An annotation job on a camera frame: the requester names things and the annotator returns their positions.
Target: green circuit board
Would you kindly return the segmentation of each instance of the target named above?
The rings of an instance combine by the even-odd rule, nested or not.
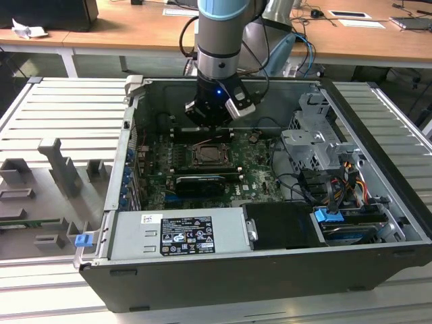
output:
[[[174,144],[168,135],[149,136],[148,152],[142,168],[146,184],[144,210],[200,209],[215,207],[239,207],[247,202],[282,201],[279,184],[269,166],[269,139],[251,142],[252,131],[234,132],[231,142],[219,144]],[[241,167],[243,178],[239,182],[227,182],[223,196],[215,198],[179,199],[176,197],[173,170],[196,167],[198,161],[213,162],[217,150],[226,167]]]

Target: paper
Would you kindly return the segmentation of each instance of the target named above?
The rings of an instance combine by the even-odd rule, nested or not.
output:
[[[345,27],[365,27],[365,28],[385,28],[379,22],[368,22],[366,20],[347,20],[339,19],[339,22]]]
[[[42,27],[28,27],[16,22],[12,19],[13,27],[12,30],[19,36],[25,39],[30,39],[33,37],[48,36]]]
[[[142,214],[141,224],[160,224],[163,214]]]
[[[185,16],[185,17],[194,17],[199,15],[198,10],[189,10],[189,9],[171,9],[165,8],[162,12],[164,16]]]

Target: warning label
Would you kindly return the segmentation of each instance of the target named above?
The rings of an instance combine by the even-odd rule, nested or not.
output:
[[[215,252],[211,217],[162,218],[161,254],[200,254]]]

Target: wooden desk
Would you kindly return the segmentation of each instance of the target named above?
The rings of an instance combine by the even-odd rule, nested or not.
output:
[[[0,45],[34,45],[34,46],[63,46],[63,40],[69,34],[66,30],[50,30],[47,37],[26,40],[18,37],[11,29],[0,29]]]
[[[63,40],[65,47],[180,52],[180,31],[189,17],[163,16],[165,6],[162,3],[131,5],[130,0],[98,0],[97,5],[98,20],[90,32],[70,32]],[[194,46],[193,25],[184,35],[184,46]]]
[[[391,16],[408,17],[408,13],[392,7],[392,0],[309,0],[319,6],[327,18],[334,18],[328,10],[361,11],[372,20],[388,20]],[[432,5],[405,1],[405,8],[420,16],[416,10],[432,11]],[[291,17],[301,16],[302,10],[293,9]],[[304,17],[311,18],[311,9],[304,7]],[[317,48],[317,63],[406,66],[432,68],[432,34],[430,32],[400,31],[393,22],[380,22],[385,29],[345,27],[337,20],[312,20],[306,26],[309,41]],[[293,23],[298,32],[302,25]],[[296,44],[292,56],[304,56],[305,46]]]
[[[392,7],[397,0],[309,0],[332,18],[327,10],[365,11],[374,20],[390,16],[408,16]],[[111,2],[97,0],[99,18],[90,32],[49,31],[50,37],[24,40],[11,30],[0,30],[0,46],[5,51],[56,53],[61,55],[69,77],[77,77],[74,55],[120,56],[121,69],[126,70],[126,56],[182,57],[178,37],[189,17],[163,16],[163,4],[130,5],[129,0]],[[405,7],[417,16],[416,10],[432,11],[426,3],[405,2]],[[293,10],[292,17],[302,11]],[[304,8],[310,18],[310,8]],[[313,20],[306,26],[309,40],[317,48],[316,63],[373,65],[406,68],[432,68],[432,34],[401,32],[393,22],[382,22],[385,29],[345,27],[333,20]],[[302,26],[294,22],[297,31]],[[189,27],[184,37],[185,47],[194,44],[194,29]],[[306,47],[296,44],[290,61],[302,61]]]

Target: blue latch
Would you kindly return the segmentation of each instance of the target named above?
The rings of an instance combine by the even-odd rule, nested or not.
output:
[[[322,221],[344,221],[344,216],[342,213],[338,211],[336,214],[329,214],[327,212],[327,208],[318,208],[315,211],[315,217],[317,218],[318,223]]]
[[[93,246],[93,234],[79,234],[75,238],[75,247]]]

